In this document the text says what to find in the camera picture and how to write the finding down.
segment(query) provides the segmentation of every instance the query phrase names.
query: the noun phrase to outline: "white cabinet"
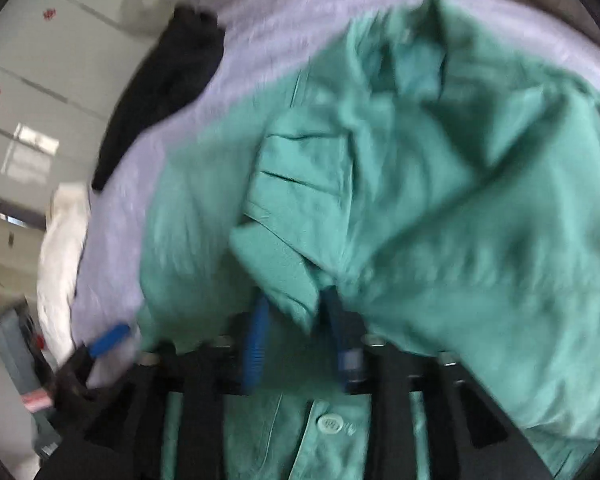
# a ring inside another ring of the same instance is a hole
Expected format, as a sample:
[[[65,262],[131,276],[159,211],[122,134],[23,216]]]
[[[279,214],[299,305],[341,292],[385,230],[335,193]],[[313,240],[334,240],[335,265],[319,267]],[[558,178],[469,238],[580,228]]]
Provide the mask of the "white cabinet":
[[[154,41],[123,32],[121,2],[9,0],[1,11],[1,199],[43,212],[59,183],[90,180],[115,104]]]

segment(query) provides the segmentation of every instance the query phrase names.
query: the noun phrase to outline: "light purple sheet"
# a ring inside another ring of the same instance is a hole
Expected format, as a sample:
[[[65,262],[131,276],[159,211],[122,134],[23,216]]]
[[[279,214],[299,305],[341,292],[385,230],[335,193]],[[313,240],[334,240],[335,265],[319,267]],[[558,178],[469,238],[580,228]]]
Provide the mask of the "light purple sheet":
[[[227,27],[225,56],[194,104],[135,142],[92,206],[71,311],[77,344],[118,322],[134,322],[145,212],[167,150],[195,136],[229,105],[306,62],[365,12],[421,0],[192,0],[218,12]],[[600,48],[526,0],[454,0],[500,36],[568,66],[600,88]],[[92,384],[114,380],[132,362],[139,334],[96,365]]]

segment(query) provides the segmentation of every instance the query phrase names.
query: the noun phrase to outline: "green jacket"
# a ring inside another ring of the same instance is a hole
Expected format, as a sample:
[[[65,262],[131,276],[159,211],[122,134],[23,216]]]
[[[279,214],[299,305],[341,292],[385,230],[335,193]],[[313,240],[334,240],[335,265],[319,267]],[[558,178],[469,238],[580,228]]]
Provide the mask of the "green jacket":
[[[173,150],[141,283],[147,347],[195,348],[257,286],[278,307],[262,388],[228,404],[231,479],[362,478],[368,399],[308,337],[330,284],[458,354],[569,478],[600,439],[600,94],[444,0],[360,18]]]

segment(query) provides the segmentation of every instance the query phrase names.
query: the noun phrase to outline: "metal bolt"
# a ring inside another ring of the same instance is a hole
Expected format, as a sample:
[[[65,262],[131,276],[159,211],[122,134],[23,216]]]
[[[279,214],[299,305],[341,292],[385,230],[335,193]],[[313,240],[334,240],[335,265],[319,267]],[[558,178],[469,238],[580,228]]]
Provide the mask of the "metal bolt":
[[[385,341],[381,337],[373,334],[365,334],[362,336],[362,343],[366,346],[384,346]]]
[[[451,352],[440,352],[440,354],[437,356],[437,360],[443,366],[454,366],[457,364],[456,356]]]
[[[231,348],[233,346],[233,339],[228,335],[219,335],[213,340],[211,346],[214,348]]]
[[[160,364],[160,355],[151,352],[142,352],[138,355],[137,363],[140,366],[157,366]]]

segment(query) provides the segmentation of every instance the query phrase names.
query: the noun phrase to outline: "white cloth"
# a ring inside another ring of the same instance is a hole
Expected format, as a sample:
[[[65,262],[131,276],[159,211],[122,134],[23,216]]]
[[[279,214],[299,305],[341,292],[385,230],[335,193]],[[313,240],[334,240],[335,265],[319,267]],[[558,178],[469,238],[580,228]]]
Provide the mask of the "white cloth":
[[[88,186],[60,184],[47,214],[37,274],[37,310],[46,345],[59,365],[74,349],[70,304],[90,217]]]

